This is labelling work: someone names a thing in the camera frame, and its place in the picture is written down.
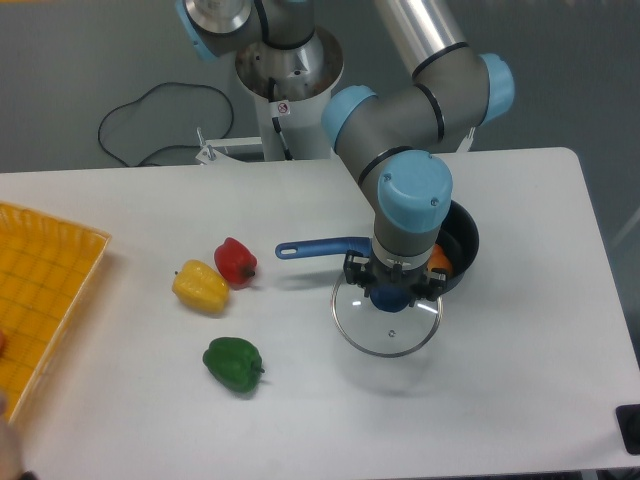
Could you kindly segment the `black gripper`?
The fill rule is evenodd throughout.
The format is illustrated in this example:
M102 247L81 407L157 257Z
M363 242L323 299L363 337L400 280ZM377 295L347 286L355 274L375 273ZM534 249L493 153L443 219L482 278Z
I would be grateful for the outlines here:
M348 250L343 262L345 281L367 289L369 298L415 298L436 301L446 290L449 272L444 268L427 269L424 262L415 268L399 262L370 260L363 253Z

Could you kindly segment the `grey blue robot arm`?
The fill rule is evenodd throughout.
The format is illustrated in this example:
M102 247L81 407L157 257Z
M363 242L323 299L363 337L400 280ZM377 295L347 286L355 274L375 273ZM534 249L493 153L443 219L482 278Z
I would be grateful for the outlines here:
M451 272L431 264L456 205L452 176L429 151L481 126L514 100L508 65L476 54L443 1L379 1L412 83L382 98L365 86L338 89L344 60L309 1L180 1L176 11L197 53L235 57L253 96L268 160L337 155L374 211L365 247L349 240L296 244L297 257L341 254L347 283L395 312L448 289Z

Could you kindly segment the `blurred hand at corner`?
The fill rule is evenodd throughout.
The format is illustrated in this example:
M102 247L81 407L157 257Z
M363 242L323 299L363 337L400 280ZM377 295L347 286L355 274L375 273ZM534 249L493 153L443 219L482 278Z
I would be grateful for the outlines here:
M1 479L19 479L24 473L22 450L14 429L7 423L7 398L1 393Z

